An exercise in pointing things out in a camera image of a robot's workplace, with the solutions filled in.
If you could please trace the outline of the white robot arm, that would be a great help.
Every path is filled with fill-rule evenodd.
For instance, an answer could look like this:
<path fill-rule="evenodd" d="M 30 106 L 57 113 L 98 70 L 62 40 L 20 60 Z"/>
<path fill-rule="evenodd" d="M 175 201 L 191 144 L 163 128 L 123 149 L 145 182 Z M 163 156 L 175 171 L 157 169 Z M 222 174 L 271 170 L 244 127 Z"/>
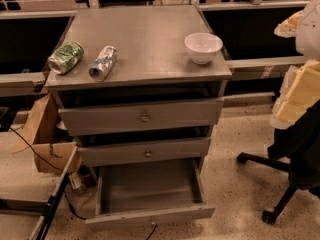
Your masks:
<path fill-rule="evenodd" d="M 279 24 L 274 33 L 294 37 L 296 51 L 307 58 L 300 68 L 289 67 L 272 109 L 270 124 L 287 129 L 320 100 L 320 0 L 311 0 Z"/>

